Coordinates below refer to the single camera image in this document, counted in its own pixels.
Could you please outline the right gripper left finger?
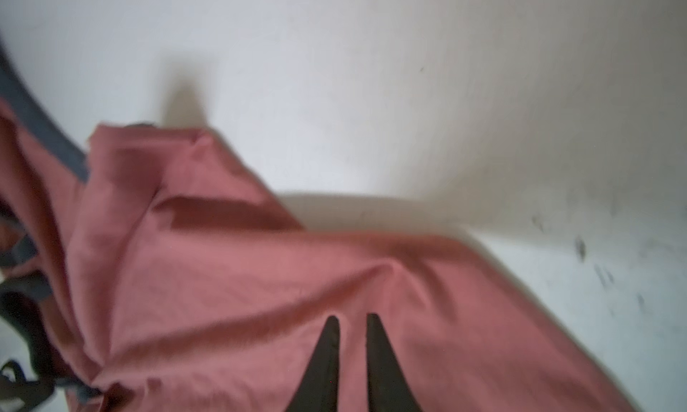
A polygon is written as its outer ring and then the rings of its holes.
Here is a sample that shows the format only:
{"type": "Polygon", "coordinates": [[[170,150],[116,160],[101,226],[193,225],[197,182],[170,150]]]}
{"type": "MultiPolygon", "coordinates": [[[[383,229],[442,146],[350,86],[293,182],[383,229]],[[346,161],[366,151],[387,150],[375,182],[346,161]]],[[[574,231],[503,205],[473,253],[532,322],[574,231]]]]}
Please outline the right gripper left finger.
{"type": "Polygon", "coordinates": [[[323,326],[302,381],[286,412],[334,412],[338,402],[340,324],[331,315],[323,326]]]}

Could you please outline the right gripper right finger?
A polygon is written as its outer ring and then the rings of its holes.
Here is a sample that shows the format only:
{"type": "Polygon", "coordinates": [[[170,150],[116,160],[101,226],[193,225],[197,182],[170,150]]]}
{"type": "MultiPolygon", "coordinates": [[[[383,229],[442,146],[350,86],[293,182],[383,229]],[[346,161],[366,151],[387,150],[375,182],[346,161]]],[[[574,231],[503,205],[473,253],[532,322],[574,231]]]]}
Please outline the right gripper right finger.
{"type": "Polygon", "coordinates": [[[368,314],[366,318],[366,365],[369,411],[422,410],[411,392],[377,314],[368,314]]]}

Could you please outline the maroon tank top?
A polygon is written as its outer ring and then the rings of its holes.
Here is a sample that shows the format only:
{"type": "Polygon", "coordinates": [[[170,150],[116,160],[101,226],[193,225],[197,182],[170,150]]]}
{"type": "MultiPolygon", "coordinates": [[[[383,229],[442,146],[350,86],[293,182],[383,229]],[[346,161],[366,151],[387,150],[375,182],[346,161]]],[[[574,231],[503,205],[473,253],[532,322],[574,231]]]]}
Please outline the maroon tank top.
{"type": "Polygon", "coordinates": [[[71,411],[286,411],[325,321],[336,411],[369,411],[379,315],[421,411],[630,411],[544,311],[465,244],[307,231],[206,129],[101,125],[82,152],[1,62],[1,318],[71,411]]]}

